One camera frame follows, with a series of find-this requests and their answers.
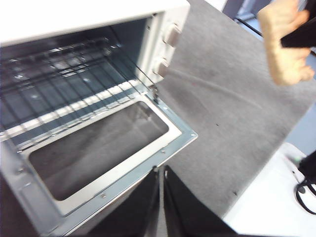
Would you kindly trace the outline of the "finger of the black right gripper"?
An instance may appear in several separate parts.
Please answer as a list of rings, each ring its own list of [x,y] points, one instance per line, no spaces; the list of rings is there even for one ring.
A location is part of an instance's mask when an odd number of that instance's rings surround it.
[[[283,47],[311,48],[316,46],[316,18],[304,23],[298,29],[281,39]]]
[[[316,8],[316,0],[299,0],[298,9],[300,11],[302,10],[314,11],[315,8]]]

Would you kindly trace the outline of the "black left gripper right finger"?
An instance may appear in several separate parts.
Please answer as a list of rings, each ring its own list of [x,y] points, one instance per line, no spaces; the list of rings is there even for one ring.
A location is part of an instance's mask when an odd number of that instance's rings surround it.
[[[164,167],[163,200],[169,237],[237,236],[237,232],[204,205],[168,165]]]

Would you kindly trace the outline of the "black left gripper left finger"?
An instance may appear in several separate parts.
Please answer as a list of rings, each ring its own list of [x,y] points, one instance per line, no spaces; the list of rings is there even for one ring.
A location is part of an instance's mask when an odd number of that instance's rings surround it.
[[[155,237],[159,214],[159,171],[154,167],[130,196],[96,225],[89,237]]]

